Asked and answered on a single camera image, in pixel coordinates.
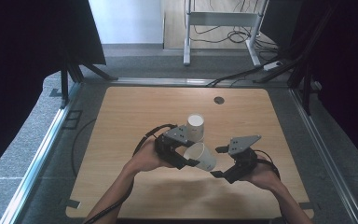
person's right forearm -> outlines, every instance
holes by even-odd
[[[282,213],[289,223],[312,223],[284,184],[280,182],[271,189],[271,192],[278,200]]]

person's hand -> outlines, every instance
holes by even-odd
[[[166,161],[158,157],[155,151],[155,140],[147,139],[139,151],[129,160],[126,166],[130,167],[133,172],[151,171],[161,166],[172,167]]]
[[[264,157],[257,155],[260,160],[265,160]],[[272,190],[281,180],[275,175],[271,167],[264,163],[258,163],[254,170],[240,179],[241,181],[248,181],[261,189]]]

person's left hand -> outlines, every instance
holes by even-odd
[[[158,157],[155,151],[155,140],[147,139],[141,146],[139,151],[127,163],[136,173],[142,171],[151,171],[161,166],[173,167],[166,161]]]

person's right hand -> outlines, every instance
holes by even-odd
[[[266,158],[257,155],[260,160]],[[277,184],[281,184],[281,180],[275,175],[271,167],[264,163],[258,163],[254,170],[240,179],[240,181],[248,181],[261,189],[272,190]]]

person's arm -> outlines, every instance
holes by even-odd
[[[289,223],[312,223],[310,218],[300,208],[296,200],[290,194],[287,187],[275,175],[271,168],[264,164],[258,163],[251,174],[241,180],[249,181],[261,189],[267,189],[272,192],[281,207],[282,213]]]
[[[135,176],[142,171],[151,171],[160,166],[171,167],[167,162],[162,161],[154,150],[154,140],[148,139],[145,141],[141,149],[124,165],[121,173],[118,175],[112,186],[106,191],[86,217],[86,221],[94,217],[105,208],[125,195],[131,182]],[[116,223],[120,206],[105,216],[101,217],[94,223]]]

